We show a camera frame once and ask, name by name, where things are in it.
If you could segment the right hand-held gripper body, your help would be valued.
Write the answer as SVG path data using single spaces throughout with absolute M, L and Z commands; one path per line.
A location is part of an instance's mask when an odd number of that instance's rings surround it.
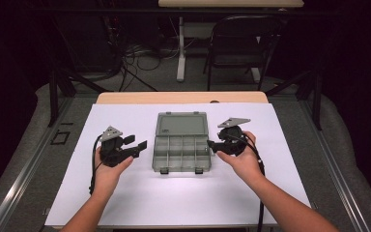
M 241 124 L 248 123 L 249 119 L 244 118 L 229 118 L 218 127 L 221 131 L 217 134 L 218 138 L 222 140 L 231 151 L 230 155 L 238 156 L 249 145 L 247 136 L 240 128 Z

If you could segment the aluminium floor rail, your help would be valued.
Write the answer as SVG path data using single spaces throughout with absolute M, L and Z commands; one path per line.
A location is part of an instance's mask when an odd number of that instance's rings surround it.
M 342 205 L 344 206 L 348 218 L 350 219 L 356 232 L 371 232 L 369 226 L 366 223 L 364 216 L 361 213 L 360 207 L 358 206 L 356 199 L 351 192 L 340 168 L 337 164 L 333 153 L 326 141 L 326 138 L 321 130 L 318 130 L 314 124 L 311 115 L 311 107 L 306 101 L 300 101 L 300 108 L 306 118 L 312 133 L 317 137 L 318 143 L 320 144 L 323 157 L 328 166 L 329 176 L 335 185 L 338 195 L 341 199 Z
M 55 128 L 60 125 L 71 103 L 71 98 L 61 100 L 58 118 L 50 127 L 49 102 L 38 100 L 29 125 L 0 177 L 0 231 L 5 228 L 17 203 L 26 191 L 43 158 L 44 148 L 54 136 Z

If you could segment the person's right hand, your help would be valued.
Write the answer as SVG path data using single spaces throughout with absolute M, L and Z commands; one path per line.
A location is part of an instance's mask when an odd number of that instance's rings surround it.
M 250 131 L 245 131 L 244 134 L 247 136 L 248 145 L 237 157 L 227 155 L 221 151 L 216 154 L 228 163 L 249 187 L 256 189 L 265 182 L 266 178 L 260 170 L 256 153 L 252 150 L 256 137 Z

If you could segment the black folding chair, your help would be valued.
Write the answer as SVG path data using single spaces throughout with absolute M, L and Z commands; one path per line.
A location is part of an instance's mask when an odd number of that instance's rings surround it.
M 271 57 L 279 41 L 283 23 L 270 15 L 231 15 L 213 28 L 203 73 L 211 89 L 212 69 L 259 70 L 261 89 Z

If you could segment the grey transparent compartment box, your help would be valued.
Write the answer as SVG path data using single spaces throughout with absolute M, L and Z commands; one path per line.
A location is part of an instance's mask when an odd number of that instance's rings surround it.
M 211 169 L 211 151 L 205 112 L 161 112 L 157 129 L 152 168 L 160 174 Z

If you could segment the light wooden table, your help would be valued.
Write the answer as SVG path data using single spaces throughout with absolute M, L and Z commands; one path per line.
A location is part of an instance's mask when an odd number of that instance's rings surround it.
M 101 93 L 97 104 L 164 104 L 210 102 L 268 103 L 265 93 L 242 92 L 107 92 Z

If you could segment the white table sheet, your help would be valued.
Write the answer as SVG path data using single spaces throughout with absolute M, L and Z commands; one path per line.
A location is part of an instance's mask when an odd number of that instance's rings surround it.
M 109 126 L 137 141 L 152 143 L 161 112 L 204 112 L 210 139 L 219 124 L 244 118 L 242 128 L 253 132 L 265 163 L 266 176 L 297 198 L 308 201 L 273 106 L 269 103 L 95 104 L 71 156 L 65 177 L 46 219 L 48 226 L 63 226 L 89 197 L 95 139 Z M 168 228 L 273 225 L 270 213 L 260 214 L 256 194 L 218 157 L 210 171 L 196 175 L 174 172 L 161 175 L 152 168 L 153 150 L 147 148 L 122 174 L 109 200 L 100 227 Z

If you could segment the white desk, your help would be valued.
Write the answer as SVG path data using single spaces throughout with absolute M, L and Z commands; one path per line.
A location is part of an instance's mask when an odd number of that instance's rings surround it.
M 158 0 L 164 10 L 280 10 L 304 6 L 303 0 Z M 186 22 L 182 16 L 178 23 L 179 63 L 177 80 L 183 82 L 186 74 L 185 38 L 207 39 L 212 22 Z

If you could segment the person's left hand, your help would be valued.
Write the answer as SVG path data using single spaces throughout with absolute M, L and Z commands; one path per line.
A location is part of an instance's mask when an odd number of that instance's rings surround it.
M 93 197 L 109 199 L 118 185 L 121 174 L 132 164 L 128 157 L 114 167 L 104 165 L 100 160 L 100 147 L 95 152 L 95 185 Z

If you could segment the black metal stand frame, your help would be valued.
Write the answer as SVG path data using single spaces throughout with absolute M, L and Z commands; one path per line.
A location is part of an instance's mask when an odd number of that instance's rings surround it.
M 293 84 L 298 84 L 299 88 L 296 92 L 296 98 L 299 101 L 306 101 L 310 95 L 313 95 L 312 108 L 311 108 L 311 119 L 315 127 L 320 131 L 322 129 L 320 123 L 320 112 L 321 112 L 321 100 L 322 100 L 322 86 L 323 77 L 318 71 L 305 71 L 300 74 L 283 81 L 276 87 L 271 88 L 266 92 L 266 95 L 273 96 L 282 90 L 290 87 Z
M 49 75 L 50 121 L 48 125 L 50 127 L 54 125 L 59 117 L 58 90 L 61 90 L 67 98 L 74 97 L 76 94 L 76 90 L 72 85 L 74 80 L 98 93 L 106 92 L 106 89 L 100 87 L 77 72 L 73 72 L 67 68 L 54 68 Z

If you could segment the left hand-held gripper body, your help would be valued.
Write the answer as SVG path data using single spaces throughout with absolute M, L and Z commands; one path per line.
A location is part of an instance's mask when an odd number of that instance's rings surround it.
M 100 160 L 109 167 L 114 167 L 128 158 L 127 149 L 123 149 L 123 133 L 109 126 L 100 137 Z

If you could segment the black horizontal bar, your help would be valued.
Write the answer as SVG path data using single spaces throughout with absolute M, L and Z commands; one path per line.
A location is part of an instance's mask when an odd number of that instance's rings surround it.
M 243 10 L 243 9 L 26 9 L 32 14 L 53 15 L 292 15 L 292 16 L 319 16 L 337 15 L 338 11 L 303 11 L 303 10 Z

